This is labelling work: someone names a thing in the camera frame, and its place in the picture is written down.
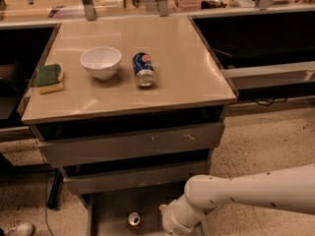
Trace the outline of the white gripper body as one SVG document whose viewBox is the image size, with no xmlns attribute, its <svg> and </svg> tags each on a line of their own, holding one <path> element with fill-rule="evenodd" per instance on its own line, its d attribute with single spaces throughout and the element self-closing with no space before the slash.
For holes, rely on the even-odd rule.
<svg viewBox="0 0 315 236">
<path fill-rule="evenodd" d="M 176 205 L 174 203 L 160 205 L 158 209 L 165 236 L 187 236 L 193 231 L 194 225 L 186 226 L 180 221 L 179 215 L 175 213 Z"/>
</svg>

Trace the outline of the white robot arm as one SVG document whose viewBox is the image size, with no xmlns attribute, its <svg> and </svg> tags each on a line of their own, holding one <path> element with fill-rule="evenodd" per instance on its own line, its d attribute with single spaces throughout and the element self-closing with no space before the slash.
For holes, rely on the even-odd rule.
<svg viewBox="0 0 315 236">
<path fill-rule="evenodd" d="M 187 236 L 227 204 L 314 214 L 314 177 L 314 164 L 235 178 L 193 176 L 180 198 L 159 207 L 162 228 L 167 236 Z"/>
</svg>

